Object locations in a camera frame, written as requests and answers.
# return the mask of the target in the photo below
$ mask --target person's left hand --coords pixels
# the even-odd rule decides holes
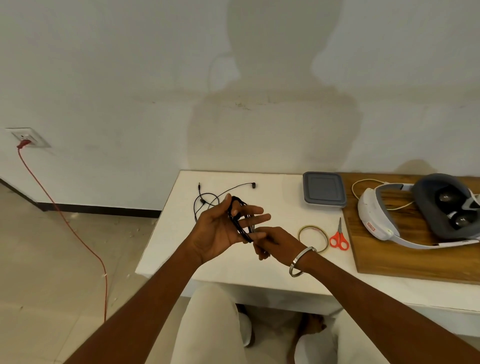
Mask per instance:
[[[235,243],[247,243],[228,218],[227,210],[231,201],[232,196],[227,194],[220,204],[202,212],[193,230],[185,240],[185,243],[198,254],[201,264],[222,254]],[[254,215],[262,214],[264,209],[253,205],[240,206],[238,201],[234,201],[232,216],[239,212],[242,216]],[[270,218],[270,214],[264,214],[242,218],[239,223],[242,228],[246,228],[268,221]],[[266,233],[253,232],[249,233],[249,236],[252,240],[258,240],[265,238]]]

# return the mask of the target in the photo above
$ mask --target wooden board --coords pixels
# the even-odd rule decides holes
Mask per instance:
[[[480,243],[435,250],[411,249],[374,238],[360,220],[357,199],[351,191],[355,181],[374,178],[386,182],[414,183],[422,176],[373,173],[341,173],[341,175],[348,199],[344,215],[359,273],[480,284]],[[480,193],[480,178],[459,177],[459,179],[474,193]],[[373,181],[359,182],[355,185],[355,193],[360,197],[366,188],[378,185],[379,183]],[[382,196],[387,208],[402,206],[412,199],[411,193],[405,191],[385,191]],[[429,230],[426,220],[415,204],[390,213],[398,225],[402,238],[425,245],[439,241]]]

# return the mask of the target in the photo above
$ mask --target red scissors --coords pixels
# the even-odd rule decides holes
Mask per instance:
[[[342,233],[342,218],[338,222],[338,229],[334,236],[330,238],[330,246],[332,248],[340,248],[341,250],[348,250],[350,248],[350,244],[345,239]]]

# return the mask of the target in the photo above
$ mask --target person's right hand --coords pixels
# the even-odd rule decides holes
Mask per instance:
[[[305,245],[280,227],[261,227],[255,229],[255,232],[265,232],[267,234],[265,238],[253,242],[255,252],[260,260],[267,259],[271,254],[280,263],[289,267],[295,257],[306,248]]]

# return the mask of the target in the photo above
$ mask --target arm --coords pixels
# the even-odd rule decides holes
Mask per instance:
[[[282,228],[258,228],[267,237],[255,242],[260,260],[267,251],[290,266],[306,248]],[[425,316],[355,278],[315,252],[298,269],[320,281],[340,302],[391,364],[480,363],[480,352]]]
[[[227,217],[230,202],[228,194],[221,204],[204,211],[189,236],[165,264],[65,364],[144,363],[173,305],[197,268],[232,244],[243,241]],[[238,202],[233,207],[242,215],[264,211],[257,206],[240,206]],[[265,214],[239,221],[245,228],[269,219],[270,215]],[[266,234],[260,232],[250,236],[259,239]]]

